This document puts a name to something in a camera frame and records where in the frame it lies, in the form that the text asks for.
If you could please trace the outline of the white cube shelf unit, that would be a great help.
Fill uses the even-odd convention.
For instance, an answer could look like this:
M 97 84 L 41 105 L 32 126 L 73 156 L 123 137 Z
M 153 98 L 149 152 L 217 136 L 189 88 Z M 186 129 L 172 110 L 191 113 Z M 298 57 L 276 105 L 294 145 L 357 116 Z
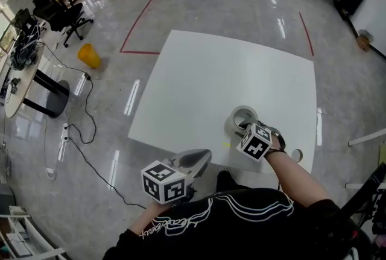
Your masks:
M 46 238 L 20 206 L 0 213 L 0 260 L 69 260 L 66 251 Z

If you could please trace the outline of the black office chair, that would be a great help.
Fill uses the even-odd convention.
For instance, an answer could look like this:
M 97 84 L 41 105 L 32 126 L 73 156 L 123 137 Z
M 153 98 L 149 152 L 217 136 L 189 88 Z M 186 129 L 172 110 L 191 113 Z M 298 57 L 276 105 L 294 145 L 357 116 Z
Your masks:
M 92 18 L 82 17 L 82 4 L 75 4 L 69 8 L 56 0 L 33 0 L 33 4 L 35 6 L 33 15 L 49 23 L 52 31 L 62 32 L 65 30 L 66 39 L 63 42 L 65 48 L 69 46 L 68 40 L 73 34 L 83 40 L 78 29 L 88 22 L 94 22 Z
M 39 31 L 39 23 L 35 17 L 30 15 L 27 8 L 20 9 L 11 22 L 19 34 L 32 34 Z

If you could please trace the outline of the yellow waste bin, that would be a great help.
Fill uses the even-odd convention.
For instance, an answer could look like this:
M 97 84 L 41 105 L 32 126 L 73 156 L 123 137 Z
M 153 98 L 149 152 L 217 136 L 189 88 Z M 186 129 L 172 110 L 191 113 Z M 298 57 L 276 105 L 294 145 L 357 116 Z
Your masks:
M 77 57 L 91 69 L 97 69 L 101 66 L 101 58 L 90 43 L 86 43 L 80 48 Z

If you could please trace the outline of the person's left forearm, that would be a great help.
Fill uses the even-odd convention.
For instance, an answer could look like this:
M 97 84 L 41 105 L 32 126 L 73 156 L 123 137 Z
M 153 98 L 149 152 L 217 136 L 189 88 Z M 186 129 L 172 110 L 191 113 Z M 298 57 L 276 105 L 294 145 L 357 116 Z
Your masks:
M 152 201 L 129 229 L 136 235 L 140 235 L 154 218 L 167 211 L 170 207 L 170 204 L 160 204 L 156 201 Z

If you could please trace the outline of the round white table black base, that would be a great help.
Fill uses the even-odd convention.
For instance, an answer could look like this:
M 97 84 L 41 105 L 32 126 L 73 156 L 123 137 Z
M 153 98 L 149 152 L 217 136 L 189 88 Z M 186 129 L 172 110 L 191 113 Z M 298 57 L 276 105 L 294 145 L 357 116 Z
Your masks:
M 36 63 L 27 66 L 21 71 L 14 71 L 11 79 L 18 79 L 16 92 L 11 92 L 11 85 L 8 85 L 5 97 L 5 115 L 8 118 L 16 116 L 21 105 L 30 107 L 50 118 L 58 117 L 65 109 L 70 91 L 69 83 L 65 80 L 55 81 L 39 69 L 40 61 L 43 57 L 42 40 L 37 41 L 37 60 Z M 46 105 L 41 106 L 27 98 L 31 85 L 37 83 L 48 91 Z

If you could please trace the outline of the white square table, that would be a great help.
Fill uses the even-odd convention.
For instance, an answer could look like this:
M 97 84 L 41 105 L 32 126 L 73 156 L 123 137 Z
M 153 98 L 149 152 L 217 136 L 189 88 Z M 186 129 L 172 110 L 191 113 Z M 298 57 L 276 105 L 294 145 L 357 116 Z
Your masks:
M 241 40 L 173 30 L 142 94 L 128 137 L 173 153 L 207 148 L 212 162 L 270 173 L 236 149 L 227 119 L 239 106 L 277 128 L 286 152 L 301 150 L 310 171 L 317 131 L 314 64 Z

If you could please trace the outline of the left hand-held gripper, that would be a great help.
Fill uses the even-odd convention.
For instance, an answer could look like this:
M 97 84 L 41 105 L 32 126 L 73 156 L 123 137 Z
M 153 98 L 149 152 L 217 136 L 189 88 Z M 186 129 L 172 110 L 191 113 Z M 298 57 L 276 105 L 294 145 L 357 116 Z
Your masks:
M 208 149 L 187 150 L 141 170 L 144 193 L 164 205 L 188 196 L 212 158 Z

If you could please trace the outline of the white metal table leg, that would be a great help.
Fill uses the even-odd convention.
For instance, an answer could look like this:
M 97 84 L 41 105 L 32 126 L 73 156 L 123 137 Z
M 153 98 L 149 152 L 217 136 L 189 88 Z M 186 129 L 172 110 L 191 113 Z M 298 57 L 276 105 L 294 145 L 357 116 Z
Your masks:
M 359 190 L 361 188 L 375 188 L 377 189 L 377 185 L 371 182 L 365 182 L 365 183 L 347 183 L 344 186 L 345 189 L 352 189 L 352 190 Z
M 350 140 L 348 142 L 348 146 L 353 146 L 353 145 L 356 145 L 356 144 L 367 142 L 367 141 L 370 141 L 372 139 L 376 139 L 376 138 L 384 136 L 384 135 L 386 135 L 386 128 L 384 128 L 382 130 L 379 130 L 379 131 L 376 131 L 374 133 L 371 133 L 369 135 L 365 135 L 365 136 L 362 136 L 360 138 Z

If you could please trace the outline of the person's black printed t-shirt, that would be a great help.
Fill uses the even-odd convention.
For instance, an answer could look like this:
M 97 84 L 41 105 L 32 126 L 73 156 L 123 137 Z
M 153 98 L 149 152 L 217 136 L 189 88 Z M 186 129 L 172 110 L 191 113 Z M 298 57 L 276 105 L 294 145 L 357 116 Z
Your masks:
M 221 192 L 126 230 L 103 260 L 371 260 L 368 236 L 331 200 L 304 207 L 270 188 Z

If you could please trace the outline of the small cardboard box with bag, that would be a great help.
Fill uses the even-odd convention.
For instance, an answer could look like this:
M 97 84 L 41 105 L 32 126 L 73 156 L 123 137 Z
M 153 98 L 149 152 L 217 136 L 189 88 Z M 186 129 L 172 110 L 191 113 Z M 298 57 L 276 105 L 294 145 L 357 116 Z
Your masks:
M 359 30 L 356 42 L 364 52 L 368 52 L 373 42 L 373 36 L 367 30 Z

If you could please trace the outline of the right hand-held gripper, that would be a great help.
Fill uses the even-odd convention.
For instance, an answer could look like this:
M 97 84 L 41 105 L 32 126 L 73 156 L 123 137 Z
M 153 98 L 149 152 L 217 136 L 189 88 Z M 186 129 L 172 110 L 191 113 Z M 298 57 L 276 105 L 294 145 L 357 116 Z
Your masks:
M 252 123 L 248 119 L 238 127 L 242 130 L 235 131 L 235 134 L 243 137 L 236 149 L 252 160 L 260 161 L 270 153 L 285 151 L 286 142 L 278 129 L 261 122 Z

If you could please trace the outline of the person's right forearm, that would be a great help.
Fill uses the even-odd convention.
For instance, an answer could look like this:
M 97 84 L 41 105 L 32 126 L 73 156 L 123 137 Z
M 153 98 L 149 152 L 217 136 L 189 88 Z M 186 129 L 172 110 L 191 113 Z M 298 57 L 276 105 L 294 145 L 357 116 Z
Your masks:
M 302 206 L 331 199 L 319 181 L 286 153 L 274 151 L 265 158 L 277 175 L 283 192 Z

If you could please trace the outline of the clear tape roll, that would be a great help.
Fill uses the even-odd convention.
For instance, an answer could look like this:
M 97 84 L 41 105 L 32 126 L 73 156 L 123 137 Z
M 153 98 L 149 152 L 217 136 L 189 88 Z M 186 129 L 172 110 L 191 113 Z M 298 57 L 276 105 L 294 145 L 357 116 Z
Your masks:
M 238 125 L 246 119 L 250 120 L 252 124 L 257 123 L 259 117 L 255 109 L 253 109 L 250 106 L 238 106 L 234 108 L 231 114 L 228 116 L 228 118 L 225 121 L 225 124 L 224 124 L 225 132 L 228 135 L 233 135 L 235 134 L 235 131 L 242 130 L 238 127 Z

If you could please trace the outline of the person's leg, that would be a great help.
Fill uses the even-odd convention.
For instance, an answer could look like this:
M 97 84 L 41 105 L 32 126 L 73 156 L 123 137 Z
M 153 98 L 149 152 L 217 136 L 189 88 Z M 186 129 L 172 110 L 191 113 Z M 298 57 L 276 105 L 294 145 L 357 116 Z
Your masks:
M 248 186 L 236 183 L 231 173 L 227 170 L 221 170 L 217 174 L 216 193 L 248 189 L 250 189 Z

